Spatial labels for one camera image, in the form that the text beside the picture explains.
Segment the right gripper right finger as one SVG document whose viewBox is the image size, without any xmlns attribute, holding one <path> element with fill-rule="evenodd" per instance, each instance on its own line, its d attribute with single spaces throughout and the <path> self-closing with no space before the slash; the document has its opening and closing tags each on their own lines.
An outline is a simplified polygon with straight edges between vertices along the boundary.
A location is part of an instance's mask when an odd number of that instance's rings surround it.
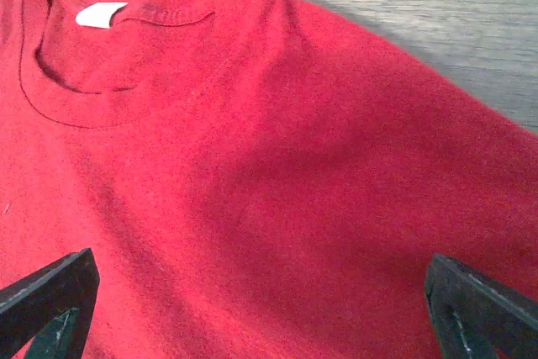
<svg viewBox="0 0 538 359">
<path fill-rule="evenodd" d="M 441 254 L 427 268 L 424 291 L 444 358 L 537 357 L 537 302 Z"/>
</svg>

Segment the red t-shirt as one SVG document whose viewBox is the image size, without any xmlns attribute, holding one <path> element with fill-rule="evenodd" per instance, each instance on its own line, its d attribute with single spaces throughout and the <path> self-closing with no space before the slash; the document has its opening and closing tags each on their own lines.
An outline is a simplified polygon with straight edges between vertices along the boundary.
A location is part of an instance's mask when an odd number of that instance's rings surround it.
<svg viewBox="0 0 538 359">
<path fill-rule="evenodd" d="M 436 252 L 537 294 L 537 138 L 304 0 L 1 0 L 1 283 L 89 247 L 88 358 L 437 358 Z"/>
</svg>

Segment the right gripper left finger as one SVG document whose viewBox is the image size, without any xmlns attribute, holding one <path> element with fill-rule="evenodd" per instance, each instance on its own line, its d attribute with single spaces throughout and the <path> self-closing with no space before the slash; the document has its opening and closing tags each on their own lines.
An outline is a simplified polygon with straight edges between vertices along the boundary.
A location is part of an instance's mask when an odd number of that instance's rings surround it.
<svg viewBox="0 0 538 359">
<path fill-rule="evenodd" d="M 82 357 L 100 277 L 92 250 L 73 252 L 1 290 L 1 357 Z"/>
</svg>

